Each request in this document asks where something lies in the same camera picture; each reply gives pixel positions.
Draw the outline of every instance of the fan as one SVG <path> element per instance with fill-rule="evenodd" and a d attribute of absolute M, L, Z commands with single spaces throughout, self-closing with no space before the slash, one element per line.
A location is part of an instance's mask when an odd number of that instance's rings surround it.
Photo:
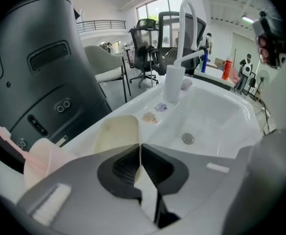
<path fill-rule="evenodd" d="M 267 84 L 270 81 L 270 76 L 269 73 L 266 70 L 262 70 L 257 74 L 257 78 L 256 78 L 257 84 L 258 84 L 258 88 L 256 90 L 255 95 L 253 96 L 253 100 L 256 101 L 256 94 L 259 90 L 259 88 L 264 89 Z"/>

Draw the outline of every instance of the white sink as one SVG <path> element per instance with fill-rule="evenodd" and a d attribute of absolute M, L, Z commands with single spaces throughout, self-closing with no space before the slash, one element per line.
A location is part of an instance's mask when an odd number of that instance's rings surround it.
<path fill-rule="evenodd" d="M 235 158 L 240 148 L 260 140 L 259 125 L 249 102 L 213 84 L 187 78 L 193 85 L 180 92 L 178 102 L 163 100 L 164 82 L 160 83 L 98 121 L 63 148 L 79 156 L 92 154 L 101 123 L 127 114 L 138 119 L 142 142 L 184 152 Z M 168 110 L 157 112 L 154 107 L 158 103 L 166 103 Z M 146 112 L 154 113 L 158 124 L 144 122 L 141 118 Z M 184 133 L 194 136 L 193 144 L 183 142 Z"/>
<path fill-rule="evenodd" d="M 193 144 L 183 142 L 184 133 L 193 135 Z M 193 86 L 148 143 L 235 158 L 240 148 L 253 145 L 260 138 L 259 125 L 247 101 L 221 88 L 216 93 Z"/>

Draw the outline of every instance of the sink drain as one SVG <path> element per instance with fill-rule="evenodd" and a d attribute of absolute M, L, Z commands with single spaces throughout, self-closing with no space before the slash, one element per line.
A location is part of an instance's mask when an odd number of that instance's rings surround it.
<path fill-rule="evenodd" d="M 182 140 L 186 144 L 192 144 L 194 142 L 194 136 L 190 133 L 184 133 L 182 136 Z"/>

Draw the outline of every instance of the red bottle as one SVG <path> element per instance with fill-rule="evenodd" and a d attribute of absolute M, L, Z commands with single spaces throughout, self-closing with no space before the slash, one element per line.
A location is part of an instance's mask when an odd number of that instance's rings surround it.
<path fill-rule="evenodd" d="M 231 57 L 228 57 L 225 61 L 222 79 L 224 79 L 224 80 L 228 79 L 232 65 L 233 65 L 233 59 Z"/>

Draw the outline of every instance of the railing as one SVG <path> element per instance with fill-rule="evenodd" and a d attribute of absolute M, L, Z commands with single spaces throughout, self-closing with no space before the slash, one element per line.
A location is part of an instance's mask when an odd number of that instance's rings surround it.
<path fill-rule="evenodd" d="M 120 20 L 94 20 L 76 24 L 78 32 L 93 31 L 99 29 L 125 29 L 125 21 Z"/>

